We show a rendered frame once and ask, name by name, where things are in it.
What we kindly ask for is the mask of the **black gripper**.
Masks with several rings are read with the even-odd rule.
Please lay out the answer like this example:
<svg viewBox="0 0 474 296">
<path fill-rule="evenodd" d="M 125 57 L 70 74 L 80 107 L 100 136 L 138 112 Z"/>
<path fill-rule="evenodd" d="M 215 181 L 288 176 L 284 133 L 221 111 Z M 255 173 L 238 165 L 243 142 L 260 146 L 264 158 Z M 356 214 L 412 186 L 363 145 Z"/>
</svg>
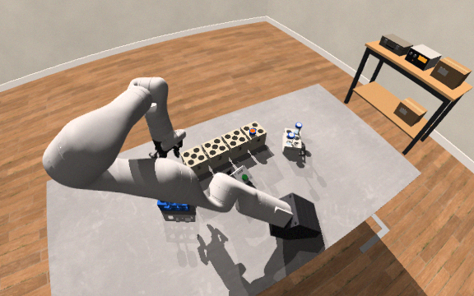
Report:
<svg viewBox="0 0 474 296">
<path fill-rule="evenodd" d="M 153 139 L 152 139 L 152 140 L 153 140 Z M 182 140 L 182 141 L 180 141 L 178 144 L 176 144 L 175 146 L 173 146 L 170 150 L 167 150 L 167 151 L 168 151 L 168 152 L 167 152 L 167 151 L 163 151 L 163 150 L 161 149 L 161 146 L 160 146 L 161 141 L 154 141 L 154 140 L 153 140 L 153 143 L 154 143 L 154 145 L 155 145 L 155 151 L 154 151 L 153 153 L 151 153 L 151 152 L 149 153 L 149 156 L 150 156 L 151 158 L 158 158 L 158 156 L 157 156 L 157 153 L 158 153 L 159 158 L 162 157 L 162 158 L 165 158 L 165 159 L 166 159 L 167 153 L 168 153 L 170 150 L 172 150 L 173 148 L 174 148 L 174 149 L 173 149 L 174 155 L 175 155 L 177 158 L 179 158 L 179 155 L 180 155 L 180 153 L 179 153 L 179 148 L 183 146 L 183 140 Z"/>
</svg>

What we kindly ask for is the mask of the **white tube rack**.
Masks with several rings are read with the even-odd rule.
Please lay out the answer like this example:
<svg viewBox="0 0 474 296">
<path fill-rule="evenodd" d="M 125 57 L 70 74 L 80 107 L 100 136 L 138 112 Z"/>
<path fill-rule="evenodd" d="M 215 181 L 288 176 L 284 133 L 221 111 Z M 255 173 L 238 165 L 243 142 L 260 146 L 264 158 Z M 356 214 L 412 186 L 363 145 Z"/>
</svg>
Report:
<svg viewBox="0 0 474 296">
<path fill-rule="evenodd" d="M 283 142 L 283 147 L 282 147 L 282 154 L 288 154 L 288 155 L 299 155 L 300 154 L 300 150 L 301 150 L 301 134 L 299 135 L 296 135 L 298 137 L 298 139 L 295 139 L 293 140 L 292 142 L 292 145 L 288 146 L 286 144 L 286 139 L 287 139 L 287 135 L 289 132 L 293 132 L 294 133 L 294 130 L 295 129 L 289 129 L 289 128 L 285 128 L 285 131 L 284 131 L 284 137 L 285 137 L 285 146 L 284 146 L 284 142 Z M 284 148 L 284 149 L 283 149 Z"/>
</svg>

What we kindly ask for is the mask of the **blue tube rack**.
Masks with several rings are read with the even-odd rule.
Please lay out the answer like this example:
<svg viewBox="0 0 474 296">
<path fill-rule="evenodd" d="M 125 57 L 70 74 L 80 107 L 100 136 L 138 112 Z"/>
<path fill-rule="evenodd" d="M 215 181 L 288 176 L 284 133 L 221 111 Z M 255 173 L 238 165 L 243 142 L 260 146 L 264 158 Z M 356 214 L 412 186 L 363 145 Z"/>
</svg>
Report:
<svg viewBox="0 0 474 296">
<path fill-rule="evenodd" d="M 190 205 L 179 204 L 179 203 L 171 203 L 165 201 L 157 202 L 158 207 L 160 210 L 170 210 L 170 211 L 189 211 Z M 176 210 L 176 209 L 187 209 L 187 210 Z"/>
</svg>

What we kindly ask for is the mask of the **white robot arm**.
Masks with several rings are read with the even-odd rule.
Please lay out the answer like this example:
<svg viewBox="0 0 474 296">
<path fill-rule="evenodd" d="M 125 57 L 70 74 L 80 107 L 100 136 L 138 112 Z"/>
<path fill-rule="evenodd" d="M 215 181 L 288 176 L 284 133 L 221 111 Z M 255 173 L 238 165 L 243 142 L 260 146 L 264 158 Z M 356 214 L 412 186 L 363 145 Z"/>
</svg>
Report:
<svg viewBox="0 0 474 296">
<path fill-rule="evenodd" d="M 284 228 L 293 216 L 289 204 L 229 175 L 217 173 L 204 193 L 187 165 L 165 158 L 117 158 L 128 133 L 143 116 L 151 138 L 162 141 L 164 151 L 186 137 L 185 130 L 173 130 L 168 90 L 163 78 L 137 78 L 110 104 L 73 119 L 45 150 L 46 173 L 66 187 L 120 192 L 221 213 L 235 204 L 242 215 Z"/>
</svg>

